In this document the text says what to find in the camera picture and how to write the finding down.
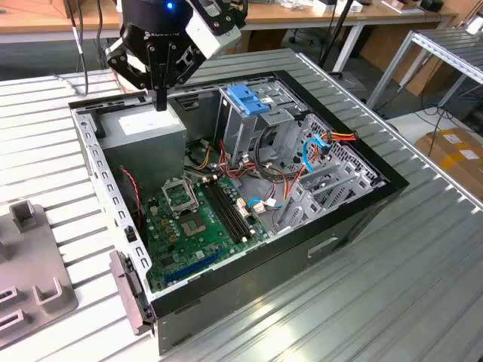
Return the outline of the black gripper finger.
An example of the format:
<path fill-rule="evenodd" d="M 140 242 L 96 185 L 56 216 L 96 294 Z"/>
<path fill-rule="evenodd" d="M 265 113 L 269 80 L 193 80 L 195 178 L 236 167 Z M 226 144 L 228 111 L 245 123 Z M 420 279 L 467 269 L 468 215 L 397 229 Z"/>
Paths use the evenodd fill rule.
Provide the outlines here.
<path fill-rule="evenodd" d="M 163 71 L 161 88 L 161 110 L 167 109 L 168 90 L 178 84 L 185 84 L 194 72 L 205 61 L 205 56 L 194 43 L 187 46 L 168 45 L 168 52 Z"/>
<path fill-rule="evenodd" d="M 128 51 L 145 66 L 144 70 L 132 66 L 128 62 Z M 148 91 L 155 110 L 162 110 L 162 80 L 157 63 L 155 46 L 144 39 L 126 42 L 118 39 L 105 50 L 108 65 L 120 76 L 126 79 L 136 89 Z"/>

